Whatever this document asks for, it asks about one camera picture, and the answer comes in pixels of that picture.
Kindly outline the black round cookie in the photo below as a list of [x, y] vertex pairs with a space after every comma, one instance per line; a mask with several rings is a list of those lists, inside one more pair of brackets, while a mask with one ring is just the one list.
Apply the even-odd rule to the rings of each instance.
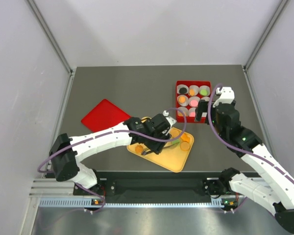
[[186, 87], [181, 87], [179, 89], [179, 94], [187, 94], [188, 93], [188, 89]]

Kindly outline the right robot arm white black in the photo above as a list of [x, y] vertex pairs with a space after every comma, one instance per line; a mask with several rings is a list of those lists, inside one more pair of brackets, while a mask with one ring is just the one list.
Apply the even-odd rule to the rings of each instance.
[[262, 140], [240, 122], [235, 102], [218, 103], [201, 100], [196, 117], [206, 113], [206, 123], [216, 137], [250, 165], [268, 184], [264, 187], [236, 169], [224, 170], [219, 176], [223, 193], [237, 192], [265, 208], [278, 224], [294, 234], [294, 178], [270, 154]]

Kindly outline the small tan round cookie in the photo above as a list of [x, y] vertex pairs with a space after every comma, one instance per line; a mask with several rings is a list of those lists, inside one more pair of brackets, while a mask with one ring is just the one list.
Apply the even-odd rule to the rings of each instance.
[[186, 102], [186, 97], [183, 95], [180, 95], [177, 100], [180, 104], [183, 104]]

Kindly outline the orange flower cookie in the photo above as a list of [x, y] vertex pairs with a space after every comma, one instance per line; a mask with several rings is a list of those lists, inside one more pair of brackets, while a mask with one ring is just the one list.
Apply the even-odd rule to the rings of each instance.
[[196, 91], [194, 89], [189, 89], [189, 96], [195, 96]]

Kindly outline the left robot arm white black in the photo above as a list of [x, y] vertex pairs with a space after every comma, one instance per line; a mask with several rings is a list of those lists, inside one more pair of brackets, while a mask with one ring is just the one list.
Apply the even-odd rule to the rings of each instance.
[[93, 169], [82, 161], [94, 154], [136, 143], [143, 144], [155, 154], [161, 153], [170, 139], [170, 130], [176, 120], [168, 114], [157, 114], [141, 120], [131, 117], [108, 129], [83, 136], [69, 137], [64, 133], [57, 137], [50, 149], [51, 168], [56, 181], [73, 181], [90, 194], [101, 190], [101, 182]]

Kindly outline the red box lid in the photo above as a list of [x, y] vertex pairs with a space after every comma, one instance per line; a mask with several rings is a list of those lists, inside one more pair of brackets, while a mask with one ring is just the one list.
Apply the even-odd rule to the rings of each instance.
[[103, 99], [82, 120], [91, 132], [99, 132], [131, 118], [129, 114], [107, 99]]

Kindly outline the green round cookie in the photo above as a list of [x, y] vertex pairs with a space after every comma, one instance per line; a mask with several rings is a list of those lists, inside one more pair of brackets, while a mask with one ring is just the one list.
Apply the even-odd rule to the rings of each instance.
[[209, 95], [209, 90], [206, 89], [202, 89], [199, 91], [201, 96], [208, 96]]
[[172, 145], [179, 144], [179, 143], [180, 143], [180, 139], [176, 139], [176, 140], [171, 141]]

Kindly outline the metal tongs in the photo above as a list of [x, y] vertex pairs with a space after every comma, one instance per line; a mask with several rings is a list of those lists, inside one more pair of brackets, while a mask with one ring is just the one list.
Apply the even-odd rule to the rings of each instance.
[[[178, 146], [179, 144], [175, 144], [175, 145], [172, 145], [171, 142], [166, 142], [166, 143], [161, 143], [160, 146], [161, 146], [161, 149], [160, 149], [160, 152], [162, 152], [162, 150], [164, 149], [169, 149], [169, 148], [174, 148], [176, 146]], [[145, 155], [148, 155], [148, 154], [151, 154], [151, 153], [154, 153], [152, 150], [150, 150], [149, 148], [145, 148], [144, 151], [141, 153], [142, 156], [145, 156]]]

